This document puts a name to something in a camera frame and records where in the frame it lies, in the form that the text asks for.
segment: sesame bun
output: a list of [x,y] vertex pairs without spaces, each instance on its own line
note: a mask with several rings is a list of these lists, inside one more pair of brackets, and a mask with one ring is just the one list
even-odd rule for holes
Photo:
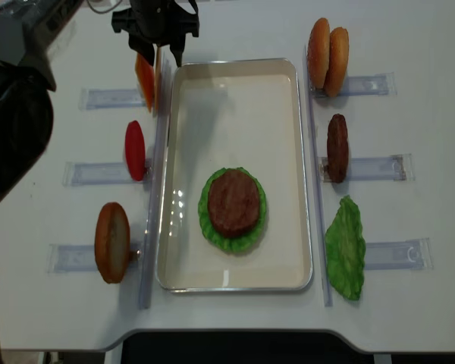
[[106,283],[120,283],[130,254],[130,225],[117,202],[109,202],[99,212],[94,240],[94,256]]
[[315,22],[309,38],[307,63],[312,85],[321,89],[329,67],[330,27],[328,20],[321,17]]
[[341,27],[332,30],[330,44],[330,62],[325,77],[324,91],[328,96],[335,97],[342,89],[349,61],[349,33],[347,30]]

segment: clear plastic stand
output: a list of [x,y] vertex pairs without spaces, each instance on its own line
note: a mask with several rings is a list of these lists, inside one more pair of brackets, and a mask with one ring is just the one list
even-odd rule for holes
[[[318,170],[323,182],[331,182],[327,158],[319,159]],[[345,180],[415,180],[411,154],[349,160]]]
[[146,160],[146,173],[142,181],[132,180],[123,162],[113,163],[74,163],[67,162],[62,184],[64,186],[86,186],[98,184],[141,184],[150,176],[151,161]]
[[[312,96],[317,99],[327,97],[323,89],[312,88],[310,92],[312,93]],[[374,76],[346,77],[342,90],[337,97],[364,95],[397,95],[394,72],[388,74],[375,74]]]
[[[130,245],[130,264],[138,266],[141,256],[138,244]],[[48,273],[68,273],[73,271],[98,271],[94,257],[94,245],[55,245],[49,250]]]
[[145,100],[138,89],[82,89],[79,109],[141,108]]
[[[310,85],[306,63],[306,49],[303,55],[303,78],[306,91],[309,138],[312,144],[312,163],[315,168],[315,210],[320,234],[319,252],[322,273],[324,304],[332,305],[331,286],[327,277],[325,255],[325,222],[322,201],[322,184],[330,182],[326,173],[327,158],[319,158],[315,141],[315,121],[312,113],[312,100],[326,97],[323,91]],[[339,96],[396,95],[394,74],[379,74],[369,77],[348,77]],[[392,155],[381,158],[353,158],[347,170],[347,179],[355,180],[414,180],[410,154]],[[429,249],[429,239],[406,240],[390,243],[366,243],[365,270],[427,269],[433,268]]]

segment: red tomato slice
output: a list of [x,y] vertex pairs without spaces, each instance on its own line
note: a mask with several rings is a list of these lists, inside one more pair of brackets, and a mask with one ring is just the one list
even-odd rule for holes
[[128,171],[133,180],[142,180],[145,174],[145,140],[138,121],[128,124],[124,138],[124,154],[127,158]]
[[138,82],[140,82],[140,86],[142,87],[146,107],[151,112],[155,98],[155,72],[153,71],[153,67],[140,53],[136,54],[135,72]]

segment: white tray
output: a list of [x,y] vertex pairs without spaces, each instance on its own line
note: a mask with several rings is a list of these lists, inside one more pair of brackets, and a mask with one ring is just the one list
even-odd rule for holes
[[[174,76],[157,278],[174,292],[299,290],[312,249],[297,70],[286,59],[185,64]],[[220,168],[244,167],[268,204],[242,256],[210,244],[197,204]]]

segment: lettuce leaf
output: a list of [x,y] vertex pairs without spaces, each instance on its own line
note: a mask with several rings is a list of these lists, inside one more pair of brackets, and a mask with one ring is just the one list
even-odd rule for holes
[[328,280],[348,300],[358,300],[364,284],[366,242],[359,207],[345,196],[325,233]]

